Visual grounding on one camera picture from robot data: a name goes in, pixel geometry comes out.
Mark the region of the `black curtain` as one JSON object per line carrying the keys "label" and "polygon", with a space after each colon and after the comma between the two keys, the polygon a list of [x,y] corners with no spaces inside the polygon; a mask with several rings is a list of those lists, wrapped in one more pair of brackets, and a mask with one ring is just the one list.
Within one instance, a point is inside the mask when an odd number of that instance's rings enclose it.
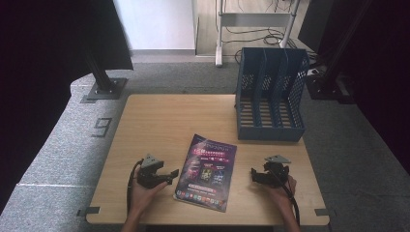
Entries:
{"label": "black curtain", "polygon": [[72,83],[132,68],[114,0],[0,0],[0,214]]}
{"label": "black curtain", "polygon": [[331,0],[331,60],[410,174],[410,0]]}

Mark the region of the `purple glossy magazine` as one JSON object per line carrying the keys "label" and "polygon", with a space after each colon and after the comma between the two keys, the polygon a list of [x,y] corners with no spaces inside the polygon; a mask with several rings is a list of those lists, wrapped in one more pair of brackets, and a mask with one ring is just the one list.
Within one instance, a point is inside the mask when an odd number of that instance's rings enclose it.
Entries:
{"label": "purple glossy magazine", "polygon": [[225,212],[237,147],[198,134],[192,138],[174,198]]}

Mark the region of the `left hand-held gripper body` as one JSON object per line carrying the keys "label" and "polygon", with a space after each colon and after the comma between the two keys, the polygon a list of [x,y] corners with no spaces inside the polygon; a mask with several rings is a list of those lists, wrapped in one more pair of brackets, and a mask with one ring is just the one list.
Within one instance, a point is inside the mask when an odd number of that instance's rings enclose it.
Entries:
{"label": "left hand-held gripper body", "polygon": [[144,159],[137,163],[137,182],[147,189],[153,189],[158,184],[157,179],[161,177],[157,171],[164,167],[164,161],[147,154]]}

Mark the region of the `blue plastic file rack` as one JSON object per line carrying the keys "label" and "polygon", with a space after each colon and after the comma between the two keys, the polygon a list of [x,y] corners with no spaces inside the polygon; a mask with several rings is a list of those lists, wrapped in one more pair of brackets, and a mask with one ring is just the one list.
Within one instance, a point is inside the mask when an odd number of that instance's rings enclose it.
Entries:
{"label": "blue plastic file rack", "polygon": [[306,127],[300,102],[309,59],[300,48],[245,47],[235,108],[240,140],[297,142]]}

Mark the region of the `grey table bracket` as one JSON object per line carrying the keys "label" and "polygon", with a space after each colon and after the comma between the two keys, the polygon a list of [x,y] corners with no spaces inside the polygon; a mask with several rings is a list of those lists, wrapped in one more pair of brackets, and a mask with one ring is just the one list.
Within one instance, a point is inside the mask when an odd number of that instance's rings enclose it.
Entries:
{"label": "grey table bracket", "polygon": [[87,207],[85,209],[79,209],[76,213],[78,217],[86,217],[90,214],[98,214],[100,212],[100,207]]}

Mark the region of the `dark monitor panel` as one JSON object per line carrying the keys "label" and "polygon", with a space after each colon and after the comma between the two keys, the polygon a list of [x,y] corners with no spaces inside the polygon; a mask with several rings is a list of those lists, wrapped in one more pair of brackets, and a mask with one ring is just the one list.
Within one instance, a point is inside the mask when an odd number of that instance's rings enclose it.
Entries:
{"label": "dark monitor panel", "polygon": [[310,0],[298,39],[316,54],[324,51],[323,38],[334,0]]}

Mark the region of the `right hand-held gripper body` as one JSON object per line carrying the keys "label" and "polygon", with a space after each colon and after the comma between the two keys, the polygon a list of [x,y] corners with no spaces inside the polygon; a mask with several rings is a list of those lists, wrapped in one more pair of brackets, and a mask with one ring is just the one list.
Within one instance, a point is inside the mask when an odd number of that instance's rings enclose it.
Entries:
{"label": "right hand-held gripper body", "polygon": [[288,181],[289,167],[286,164],[290,160],[282,155],[274,155],[265,158],[265,161],[265,183],[276,188],[282,187]]}

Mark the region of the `person's right hand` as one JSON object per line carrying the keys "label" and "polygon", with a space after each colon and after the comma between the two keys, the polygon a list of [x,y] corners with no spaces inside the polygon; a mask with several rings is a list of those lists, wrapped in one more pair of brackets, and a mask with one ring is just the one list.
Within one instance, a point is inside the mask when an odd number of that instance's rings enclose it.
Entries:
{"label": "person's right hand", "polygon": [[[288,182],[286,183],[285,186],[287,187],[289,191],[295,193],[296,184],[297,184],[297,181],[292,176],[289,176]],[[274,205],[282,213],[283,212],[293,212],[291,200],[284,188],[273,188],[273,187],[267,186],[265,187],[265,190],[267,190],[269,197],[274,202]]]}

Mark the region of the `black stand with base plate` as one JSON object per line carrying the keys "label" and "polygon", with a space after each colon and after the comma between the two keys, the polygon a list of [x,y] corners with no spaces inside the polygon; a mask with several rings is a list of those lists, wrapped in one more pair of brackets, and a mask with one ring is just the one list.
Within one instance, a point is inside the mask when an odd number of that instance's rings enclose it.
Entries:
{"label": "black stand with base plate", "polygon": [[90,92],[83,97],[82,101],[119,100],[126,86],[127,79],[110,78],[89,49],[85,51],[85,60],[95,78],[95,84]]}
{"label": "black stand with base plate", "polygon": [[313,100],[354,103],[352,95],[345,84],[338,81],[338,77],[342,58],[372,1],[334,0],[323,38],[324,51],[317,56],[318,65],[325,71],[307,79],[307,89]]}

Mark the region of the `person's left hand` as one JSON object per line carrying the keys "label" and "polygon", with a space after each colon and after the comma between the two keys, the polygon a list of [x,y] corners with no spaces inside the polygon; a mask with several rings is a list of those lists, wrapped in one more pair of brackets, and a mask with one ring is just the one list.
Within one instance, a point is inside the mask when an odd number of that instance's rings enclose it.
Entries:
{"label": "person's left hand", "polygon": [[154,188],[144,188],[137,182],[137,171],[139,170],[139,166],[136,167],[134,170],[134,174],[132,177],[132,185],[131,185],[131,197],[130,197],[130,208],[129,211],[132,210],[139,210],[142,212],[149,207],[153,199],[155,198],[156,194],[167,187],[166,183],[162,183],[157,185]]}

